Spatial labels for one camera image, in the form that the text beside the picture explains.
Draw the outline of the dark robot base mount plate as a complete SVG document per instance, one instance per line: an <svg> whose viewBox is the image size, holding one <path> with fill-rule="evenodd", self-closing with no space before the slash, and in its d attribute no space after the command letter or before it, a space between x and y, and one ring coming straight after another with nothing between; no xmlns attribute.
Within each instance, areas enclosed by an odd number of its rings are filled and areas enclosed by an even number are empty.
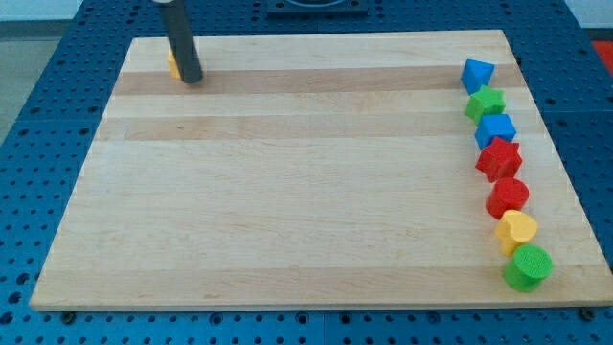
<svg viewBox="0 0 613 345"><path fill-rule="evenodd" d="M267 17L367 14L369 0L264 0Z"/></svg>

